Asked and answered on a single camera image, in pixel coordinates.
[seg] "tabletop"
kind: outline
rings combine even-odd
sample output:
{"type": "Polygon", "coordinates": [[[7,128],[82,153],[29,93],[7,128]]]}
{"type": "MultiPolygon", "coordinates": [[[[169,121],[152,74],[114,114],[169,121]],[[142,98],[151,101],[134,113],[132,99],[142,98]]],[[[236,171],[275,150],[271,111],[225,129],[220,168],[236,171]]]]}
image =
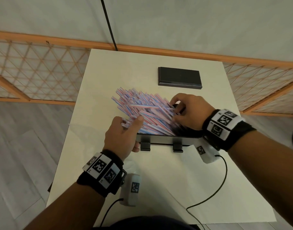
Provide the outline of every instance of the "tabletop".
{"type": "MultiPolygon", "coordinates": [[[[179,92],[200,95],[215,108],[239,114],[222,62],[92,49],[47,205],[71,186],[85,163],[102,150],[113,117],[125,117],[111,100],[112,96],[118,96],[115,91],[119,87],[159,93],[168,100],[179,92]],[[203,88],[158,86],[158,67],[199,70],[203,88]]],[[[183,150],[173,153],[171,146],[151,145],[150,152],[131,153],[124,169],[142,177],[139,204],[136,207],[115,204],[104,225],[140,215],[165,215],[197,224],[186,207],[205,200],[217,190],[225,175],[225,165],[221,159],[203,163],[194,146],[183,150]]],[[[220,154],[228,165],[225,184],[214,197],[190,212],[205,224],[275,221],[267,201],[229,155],[223,150],[220,154]]],[[[95,226],[119,198],[119,192],[108,195],[95,226]]]]}

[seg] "qr code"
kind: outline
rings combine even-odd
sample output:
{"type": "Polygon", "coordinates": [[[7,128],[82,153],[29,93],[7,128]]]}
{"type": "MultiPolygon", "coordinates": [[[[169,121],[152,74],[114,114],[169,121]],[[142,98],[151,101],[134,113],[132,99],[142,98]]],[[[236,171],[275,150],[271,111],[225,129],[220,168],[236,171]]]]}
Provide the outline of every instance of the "qr code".
{"type": "Polygon", "coordinates": [[[217,136],[221,136],[222,131],[223,131],[223,129],[215,124],[213,125],[213,127],[211,129],[211,132],[217,136]]]}
{"type": "Polygon", "coordinates": [[[198,150],[200,155],[205,153],[204,148],[202,146],[197,147],[197,150],[198,150]]]}
{"type": "Polygon", "coordinates": [[[88,163],[87,163],[87,165],[91,165],[95,160],[97,159],[97,157],[92,157],[91,159],[90,159],[90,161],[88,161],[88,163]]]}
{"type": "Polygon", "coordinates": [[[232,121],[233,119],[231,119],[231,118],[229,118],[229,117],[227,117],[227,116],[225,116],[225,115],[222,115],[218,120],[217,120],[217,122],[218,123],[221,123],[221,124],[223,124],[223,125],[228,125],[231,121],[232,121]]]}
{"type": "Polygon", "coordinates": [[[236,114],[234,114],[233,112],[230,112],[230,111],[225,112],[225,115],[230,116],[232,118],[235,118],[237,116],[236,114]]]}
{"type": "Polygon", "coordinates": [[[131,184],[131,193],[138,193],[139,192],[139,185],[138,182],[132,182],[131,184]]]}
{"type": "Polygon", "coordinates": [[[92,168],[100,173],[106,165],[107,164],[105,162],[103,162],[101,159],[98,159],[97,162],[95,162],[94,166],[92,166],[92,168]]]}
{"type": "Polygon", "coordinates": [[[104,178],[106,179],[107,182],[111,183],[111,182],[114,180],[114,178],[115,178],[116,175],[117,175],[117,174],[116,174],[112,169],[110,169],[110,170],[105,174],[104,178]]]}

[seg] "wire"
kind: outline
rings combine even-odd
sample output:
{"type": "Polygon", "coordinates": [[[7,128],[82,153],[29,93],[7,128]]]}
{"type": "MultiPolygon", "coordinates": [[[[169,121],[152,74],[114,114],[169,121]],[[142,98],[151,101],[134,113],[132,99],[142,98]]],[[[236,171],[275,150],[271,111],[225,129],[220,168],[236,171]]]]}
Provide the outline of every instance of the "wire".
{"type": "Polygon", "coordinates": [[[117,45],[115,44],[115,39],[114,39],[113,34],[112,34],[112,30],[111,30],[111,27],[110,27],[110,23],[109,23],[109,19],[108,19],[108,15],[107,15],[104,0],[101,0],[101,3],[102,3],[103,11],[104,11],[104,14],[105,14],[105,17],[106,17],[106,21],[107,21],[107,25],[108,25],[108,28],[109,28],[110,36],[112,38],[113,45],[115,46],[115,50],[117,51],[118,48],[117,48],[117,45]]]}
{"type": "Polygon", "coordinates": [[[222,159],[223,159],[223,161],[224,161],[224,163],[225,163],[225,177],[224,177],[224,179],[223,179],[223,182],[222,182],[222,184],[219,186],[219,188],[210,196],[210,197],[208,197],[206,200],[203,200],[202,202],[199,202],[199,203],[197,203],[197,204],[195,204],[195,205],[192,205],[192,206],[190,206],[190,207],[187,207],[186,208],[186,211],[193,217],[193,218],[195,218],[200,224],[201,224],[201,226],[203,227],[203,229],[205,230],[205,228],[204,228],[204,226],[203,226],[203,224],[193,215],[193,214],[191,214],[189,211],[188,211],[188,209],[189,208],[192,208],[192,207],[196,207],[196,206],[198,206],[198,205],[200,205],[200,204],[202,204],[202,203],[205,203],[207,200],[209,200],[210,198],[212,198],[212,197],[214,197],[214,195],[215,194],[217,194],[218,193],[218,191],[221,189],[221,187],[223,186],[223,184],[224,184],[224,182],[225,182],[225,180],[226,180],[226,176],[228,175],[228,165],[226,164],[226,161],[225,161],[225,159],[223,158],[223,156],[221,156],[221,155],[215,155],[216,157],[221,157],[222,159]]]}
{"type": "Polygon", "coordinates": [[[103,218],[103,220],[102,220],[102,222],[101,222],[100,227],[103,225],[104,220],[105,220],[105,218],[106,218],[106,215],[107,215],[107,213],[109,212],[109,210],[111,209],[111,207],[112,207],[116,202],[118,202],[118,201],[123,201],[123,200],[124,200],[124,198],[119,198],[119,199],[117,199],[116,201],[114,201],[114,202],[110,205],[110,207],[108,208],[108,210],[106,211],[106,213],[105,213],[105,215],[104,215],[104,218],[103,218]]]}

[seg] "gray wall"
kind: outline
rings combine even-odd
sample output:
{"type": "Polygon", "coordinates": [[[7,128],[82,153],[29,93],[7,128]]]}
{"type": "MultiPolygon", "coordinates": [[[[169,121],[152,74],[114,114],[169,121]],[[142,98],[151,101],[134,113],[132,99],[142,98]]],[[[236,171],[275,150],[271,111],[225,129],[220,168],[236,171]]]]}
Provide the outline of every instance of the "gray wall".
{"type": "MultiPolygon", "coordinates": [[[[119,44],[293,61],[293,0],[105,0],[119,44]]],[[[111,42],[100,0],[0,0],[0,30],[111,42]]]]}

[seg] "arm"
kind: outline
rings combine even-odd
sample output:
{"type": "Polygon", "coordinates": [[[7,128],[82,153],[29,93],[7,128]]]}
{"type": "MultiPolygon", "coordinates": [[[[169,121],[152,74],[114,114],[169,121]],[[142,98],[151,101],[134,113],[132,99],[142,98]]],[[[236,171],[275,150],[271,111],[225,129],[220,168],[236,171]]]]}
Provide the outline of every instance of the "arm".
{"type": "MultiPolygon", "coordinates": [[[[195,130],[201,130],[206,118],[215,110],[202,97],[179,93],[171,104],[182,115],[174,121],[195,130]]],[[[290,224],[293,225],[293,150],[257,131],[241,137],[228,151],[252,185],[290,224]]]]}
{"type": "MultiPolygon", "coordinates": [[[[131,151],[139,152],[135,141],[137,132],[143,125],[143,117],[138,117],[127,131],[121,126],[122,118],[115,117],[105,134],[104,148],[113,151],[125,160],[131,151]]],[[[26,228],[31,229],[82,229],[90,230],[104,204],[105,198],[86,185],[71,185],[48,208],[40,213],[26,228]]]]}

